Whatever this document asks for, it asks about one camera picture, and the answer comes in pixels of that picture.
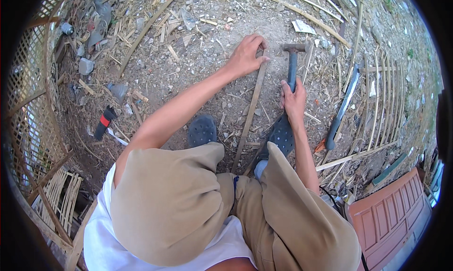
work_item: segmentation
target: shoe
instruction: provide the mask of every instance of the shoe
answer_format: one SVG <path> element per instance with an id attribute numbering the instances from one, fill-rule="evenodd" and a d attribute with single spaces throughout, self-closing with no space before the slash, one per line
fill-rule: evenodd
<path id="1" fill-rule="evenodd" d="M 217 128 L 211 115 L 197 116 L 189 126 L 187 133 L 189 148 L 210 142 L 217 142 Z"/>

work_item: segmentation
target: wire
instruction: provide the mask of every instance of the wire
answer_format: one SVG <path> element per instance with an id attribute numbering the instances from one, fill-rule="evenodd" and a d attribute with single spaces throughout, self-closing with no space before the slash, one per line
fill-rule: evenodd
<path id="1" fill-rule="evenodd" d="M 345 216 L 343 216 L 343 214 L 340 212 L 340 208 L 338 207 L 337 203 L 335 202 L 335 200 L 333 199 L 332 195 L 330 193 L 327 192 L 327 190 L 325 190 L 323 187 L 319 186 L 320 189 L 322 189 L 326 195 L 328 195 L 330 197 L 330 199 L 332 200 L 333 202 L 333 205 L 335 206 L 335 209 L 337 210 L 337 212 L 343 217 L 345 218 L 345 220 L 347 221 L 348 219 L 346 219 Z M 365 271 L 369 271 L 368 269 L 368 265 L 366 264 L 366 260 L 365 260 L 365 256 L 363 255 L 363 252 L 362 252 L 362 264 L 363 264 L 363 268 L 365 269 Z"/>

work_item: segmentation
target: paper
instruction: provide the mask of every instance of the paper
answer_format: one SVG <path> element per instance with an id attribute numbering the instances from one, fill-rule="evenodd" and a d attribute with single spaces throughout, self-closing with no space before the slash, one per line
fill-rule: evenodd
<path id="1" fill-rule="evenodd" d="M 305 24 L 300 19 L 296 19 L 295 21 L 292 21 L 291 23 L 293 24 L 294 30 L 296 30 L 296 32 L 305 32 L 305 33 L 311 33 L 311 34 L 316 35 L 316 31 L 311 26 L 309 26 L 308 24 Z"/>
<path id="2" fill-rule="evenodd" d="M 122 140 L 121 138 L 117 137 L 117 136 L 113 133 L 113 131 L 111 130 L 110 127 L 107 128 L 107 131 L 109 132 L 109 134 L 110 134 L 111 136 L 113 136 L 113 137 L 114 137 L 117 141 L 119 141 L 122 145 L 125 145 L 125 146 L 128 145 L 128 143 L 127 143 L 126 141 L 124 141 L 124 140 Z"/>

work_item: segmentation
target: can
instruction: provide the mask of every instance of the can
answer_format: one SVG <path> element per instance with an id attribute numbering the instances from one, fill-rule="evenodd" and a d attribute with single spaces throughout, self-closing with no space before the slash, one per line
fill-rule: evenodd
<path id="1" fill-rule="evenodd" d="M 64 24 L 61 25 L 61 31 L 63 31 L 63 33 L 66 35 L 71 35 L 72 33 L 74 33 L 74 27 L 69 23 L 65 22 Z"/>

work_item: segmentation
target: machete handle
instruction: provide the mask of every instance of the machete handle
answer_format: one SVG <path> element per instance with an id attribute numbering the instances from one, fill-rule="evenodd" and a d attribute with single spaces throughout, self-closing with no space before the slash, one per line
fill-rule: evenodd
<path id="1" fill-rule="evenodd" d="M 335 148 L 335 141 L 333 141 L 333 137 L 337 133 L 340 123 L 341 123 L 341 119 L 338 116 L 336 116 L 335 119 L 333 119 L 332 124 L 330 125 L 330 130 L 329 130 L 329 133 L 327 133 L 327 138 L 326 138 L 326 149 L 327 150 L 332 150 Z"/>

